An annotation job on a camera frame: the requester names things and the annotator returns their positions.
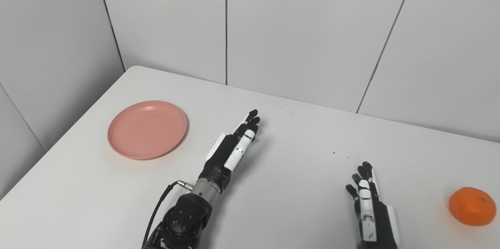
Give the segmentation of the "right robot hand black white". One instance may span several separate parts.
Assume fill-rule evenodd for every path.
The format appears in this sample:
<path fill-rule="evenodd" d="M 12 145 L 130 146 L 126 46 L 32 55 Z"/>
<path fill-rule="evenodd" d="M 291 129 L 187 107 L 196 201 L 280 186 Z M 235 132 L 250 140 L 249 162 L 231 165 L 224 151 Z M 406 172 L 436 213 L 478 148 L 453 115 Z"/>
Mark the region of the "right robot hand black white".
<path fill-rule="evenodd" d="M 354 200 L 360 240 L 358 249 L 398 249 L 400 237 L 392 206 L 382 202 L 373 166 L 364 161 L 345 189 Z"/>

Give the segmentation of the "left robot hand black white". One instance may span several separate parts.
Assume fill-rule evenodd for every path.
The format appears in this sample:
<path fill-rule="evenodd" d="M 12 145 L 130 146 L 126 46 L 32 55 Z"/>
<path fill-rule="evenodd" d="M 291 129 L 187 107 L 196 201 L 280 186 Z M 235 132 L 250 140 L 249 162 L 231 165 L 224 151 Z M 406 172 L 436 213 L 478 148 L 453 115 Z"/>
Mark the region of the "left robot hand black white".
<path fill-rule="evenodd" d="M 222 133 L 209 151 L 198 178 L 210 183 L 221 194 L 249 145 L 254 142 L 259 122 L 258 110 L 251 110 L 233 133 Z"/>

